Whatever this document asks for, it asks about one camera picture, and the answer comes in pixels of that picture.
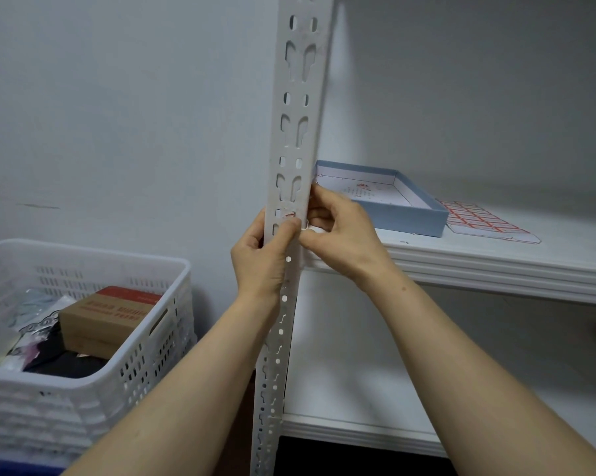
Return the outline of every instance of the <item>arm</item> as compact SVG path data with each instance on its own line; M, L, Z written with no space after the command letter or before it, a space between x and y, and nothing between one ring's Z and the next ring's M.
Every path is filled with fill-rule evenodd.
M208 475L278 313L290 219L264 248L264 212L232 249L239 295L205 337L66 476Z
M462 475L596 475L596 450L478 347L391 261L366 212L312 188L302 245L381 312L419 399Z

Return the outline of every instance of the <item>cardboard box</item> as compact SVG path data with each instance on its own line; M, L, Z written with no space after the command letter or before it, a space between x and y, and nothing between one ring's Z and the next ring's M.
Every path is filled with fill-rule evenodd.
M60 311L64 347L111 359L161 296L109 286Z
M314 182L363 206L375 228L441 237L448 210L397 170L318 160Z

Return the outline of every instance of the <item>hand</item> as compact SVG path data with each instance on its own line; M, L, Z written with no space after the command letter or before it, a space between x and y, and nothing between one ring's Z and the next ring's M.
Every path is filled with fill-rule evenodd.
M376 275L393 268L387 250L366 211L356 202L320 185L311 186L309 223L327 233L303 230L299 241L329 267L351 279L363 291Z
M285 279L285 252L289 242L300 231L301 221L299 218L287 219L270 243L261 248L264 227L265 209L262 209L230 255L239 296L276 304Z

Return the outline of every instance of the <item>blue box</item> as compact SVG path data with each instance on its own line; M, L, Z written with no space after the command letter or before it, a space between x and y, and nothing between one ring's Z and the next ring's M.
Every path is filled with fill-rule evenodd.
M397 170L318 160L314 182L362 205L375 228L441 237L448 210Z

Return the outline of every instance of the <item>person's right hand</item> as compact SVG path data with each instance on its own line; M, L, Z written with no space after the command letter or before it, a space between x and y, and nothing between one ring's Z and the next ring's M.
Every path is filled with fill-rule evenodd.
M299 238L302 246L361 290L366 291L372 277L393 269L399 271L358 203L313 184L307 218L311 225L326 232L303 230Z

